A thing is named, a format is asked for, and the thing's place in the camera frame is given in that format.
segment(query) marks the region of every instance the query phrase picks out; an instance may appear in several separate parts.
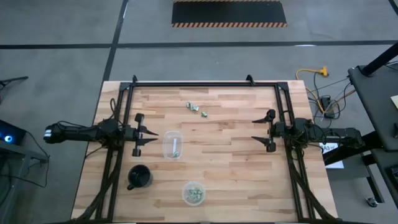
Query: black pole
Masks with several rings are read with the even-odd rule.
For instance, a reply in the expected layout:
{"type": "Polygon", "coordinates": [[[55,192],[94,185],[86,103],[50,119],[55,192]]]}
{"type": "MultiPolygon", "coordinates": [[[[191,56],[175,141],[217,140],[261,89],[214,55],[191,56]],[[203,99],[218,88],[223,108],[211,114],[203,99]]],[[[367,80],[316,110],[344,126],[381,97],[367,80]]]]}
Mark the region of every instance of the black pole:
{"type": "Polygon", "coordinates": [[[376,59],[374,59],[371,63],[361,69],[361,73],[364,76],[370,77],[373,72],[379,69],[381,66],[388,63],[391,59],[398,55],[398,42],[387,49],[385,52],[380,54],[376,59]]]}

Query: clear plastic cup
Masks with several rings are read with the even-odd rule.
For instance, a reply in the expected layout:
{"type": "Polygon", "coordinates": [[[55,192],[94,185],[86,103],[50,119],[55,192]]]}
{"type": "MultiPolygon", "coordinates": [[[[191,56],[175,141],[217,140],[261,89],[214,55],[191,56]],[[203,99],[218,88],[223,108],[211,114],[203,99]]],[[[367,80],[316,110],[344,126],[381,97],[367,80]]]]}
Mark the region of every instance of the clear plastic cup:
{"type": "Polygon", "coordinates": [[[163,155],[167,159],[179,159],[182,155],[182,134],[179,131],[167,131],[163,138],[163,155]]]}
{"type": "Polygon", "coordinates": [[[205,186],[197,181],[185,184],[182,189],[182,199],[187,205],[198,206],[206,197],[205,186]]]}

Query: blue light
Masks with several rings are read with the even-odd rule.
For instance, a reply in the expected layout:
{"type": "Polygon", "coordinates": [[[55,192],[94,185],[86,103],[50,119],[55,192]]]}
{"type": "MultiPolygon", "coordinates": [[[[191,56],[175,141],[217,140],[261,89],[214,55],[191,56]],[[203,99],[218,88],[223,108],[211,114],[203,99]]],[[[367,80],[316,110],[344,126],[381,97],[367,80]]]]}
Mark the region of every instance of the blue light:
{"type": "Polygon", "coordinates": [[[10,143],[12,141],[12,137],[11,136],[6,136],[4,138],[5,142],[10,143]]]}

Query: caster wheel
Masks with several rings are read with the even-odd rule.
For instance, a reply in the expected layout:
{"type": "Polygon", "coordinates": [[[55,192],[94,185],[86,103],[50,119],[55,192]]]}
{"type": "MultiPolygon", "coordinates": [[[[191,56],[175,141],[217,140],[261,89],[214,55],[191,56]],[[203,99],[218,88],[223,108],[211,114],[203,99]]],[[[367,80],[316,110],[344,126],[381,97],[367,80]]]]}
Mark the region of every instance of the caster wheel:
{"type": "Polygon", "coordinates": [[[376,201],[375,198],[368,198],[366,199],[366,202],[368,203],[368,205],[372,208],[376,208],[378,205],[378,202],[376,201]]]}

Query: black metal frame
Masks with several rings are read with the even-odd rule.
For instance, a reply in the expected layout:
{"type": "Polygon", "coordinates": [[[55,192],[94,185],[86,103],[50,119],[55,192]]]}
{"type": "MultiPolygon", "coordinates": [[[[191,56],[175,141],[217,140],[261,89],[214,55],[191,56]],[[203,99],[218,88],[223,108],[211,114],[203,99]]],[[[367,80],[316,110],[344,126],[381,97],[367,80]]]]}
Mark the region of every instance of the black metal frame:
{"type": "MultiPolygon", "coordinates": [[[[116,109],[115,109],[115,119],[119,119],[120,117],[120,109],[121,109],[121,103],[123,100],[123,94],[124,91],[128,91],[127,94],[127,103],[126,103],[126,109],[124,112],[124,118],[123,118],[123,125],[127,125],[129,121],[129,112],[131,108],[131,103],[132,103],[132,94],[133,90],[135,87],[159,87],[159,86],[169,86],[169,87],[187,87],[187,86],[263,86],[263,87],[273,87],[275,90],[275,96],[276,96],[276,101],[277,101],[277,107],[278,107],[278,112],[280,114],[280,120],[285,121],[285,114],[288,113],[289,119],[292,121],[294,120],[294,112],[293,112],[293,106],[292,102],[290,99],[290,93],[289,93],[289,86],[287,82],[254,82],[252,77],[248,75],[246,81],[243,82],[138,82],[137,78],[134,76],[132,82],[122,82],[120,83],[119,86],[119,94],[118,94],[118,99],[116,103],[116,109]],[[285,95],[285,100],[287,104],[287,110],[284,110],[283,105],[282,105],[282,96],[281,92],[284,93],[285,95]]],[[[308,188],[308,179],[307,179],[307,173],[305,171],[305,164],[304,164],[304,159],[302,156],[301,149],[296,149],[297,153],[297,158],[298,158],[298,166],[300,169],[300,176],[302,178],[302,182],[305,184],[305,186],[308,188]]],[[[121,161],[123,158],[123,151],[124,151],[124,141],[119,142],[118,146],[116,148],[111,148],[108,149],[107,155],[106,155],[106,160],[105,160],[105,166],[104,166],[104,172],[103,172],[103,178],[101,181],[101,188],[99,194],[96,196],[94,199],[93,203],[86,209],[84,214],[80,216],[77,219],[70,220],[69,223],[111,223],[113,220],[113,213],[114,213],[114,205],[116,203],[116,194],[118,190],[118,181],[119,181],[119,175],[121,171],[121,161]],[[111,169],[111,161],[113,157],[113,152],[117,151],[118,154],[116,156],[116,163],[114,165],[114,169],[112,172],[109,174],[110,169],[111,169]],[[109,198],[109,207],[108,207],[108,213],[106,215],[106,218],[103,218],[103,202],[104,202],[104,196],[106,192],[109,190],[110,186],[112,185],[111,189],[111,196],[109,198]],[[95,219],[90,220],[93,212],[96,210],[95,213],[95,219]]],[[[294,172],[296,172],[296,168],[294,165],[294,160],[292,157],[292,147],[287,144],[285,141],[285,151],[287,155],[287,163],[289,167],[289,174],[290,174],[290,181],[292,183],[292,191],[293,191],[293,198],[294,198],[294,204],[295,204],[295,210],[297,214],[297,220],[299,222],[306,222],[308,219],[303,217],[303,210],[301,206],[301,201],[300,201],[300,195],[299,195],[299,189],[297,187],[297,181],[294,178],[294,172]]],[[[310,203],[310,200],[306,196],[306,201],[307,201],[307,208],[308,208],[308,214],[309,214],[309,219],[315,220],[315,213],[312,204],[310,203]]]]}

